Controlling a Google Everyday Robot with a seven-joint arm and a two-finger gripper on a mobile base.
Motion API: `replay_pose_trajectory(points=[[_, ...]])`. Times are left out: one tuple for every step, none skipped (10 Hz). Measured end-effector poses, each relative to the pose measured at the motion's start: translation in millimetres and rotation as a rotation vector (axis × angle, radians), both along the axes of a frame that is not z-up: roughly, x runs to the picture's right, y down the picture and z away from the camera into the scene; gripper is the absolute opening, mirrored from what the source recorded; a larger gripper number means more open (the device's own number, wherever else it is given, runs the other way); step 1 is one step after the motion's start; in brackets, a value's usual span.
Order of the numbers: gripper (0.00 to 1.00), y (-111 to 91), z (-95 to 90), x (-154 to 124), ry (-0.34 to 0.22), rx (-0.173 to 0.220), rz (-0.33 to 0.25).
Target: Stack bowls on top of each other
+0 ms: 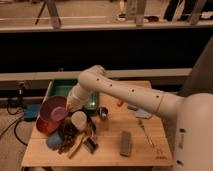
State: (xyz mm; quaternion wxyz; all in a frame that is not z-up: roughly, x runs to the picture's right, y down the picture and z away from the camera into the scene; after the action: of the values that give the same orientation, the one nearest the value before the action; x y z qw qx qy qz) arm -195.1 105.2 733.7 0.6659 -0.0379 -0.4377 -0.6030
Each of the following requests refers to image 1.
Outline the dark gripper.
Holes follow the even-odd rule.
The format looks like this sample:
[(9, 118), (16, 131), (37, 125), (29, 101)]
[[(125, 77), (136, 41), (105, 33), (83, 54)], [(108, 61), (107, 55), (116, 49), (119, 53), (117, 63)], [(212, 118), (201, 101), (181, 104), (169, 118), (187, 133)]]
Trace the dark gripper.
[(96, 126), (84, 111), (78, 110), (62, 122), (59, 133), (63, 136), (63, 143), (59, 146), (59, 153), (68, 153), (78, 135), (86, 133), (83, 141), (88, 138), (94, 140)]

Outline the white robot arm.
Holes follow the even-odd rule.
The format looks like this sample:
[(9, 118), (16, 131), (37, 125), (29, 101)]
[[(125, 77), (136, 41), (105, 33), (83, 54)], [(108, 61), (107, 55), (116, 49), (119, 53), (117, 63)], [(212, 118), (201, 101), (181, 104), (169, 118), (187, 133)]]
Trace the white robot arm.
[(66, 108), (80, 109), (92, 92), (102, 92), (162, 118), (177, 118), (173, 171), (213, 171), (213, 94), (187, 97), (121, 83), (101, 65), (82, 71), (69, 91)]

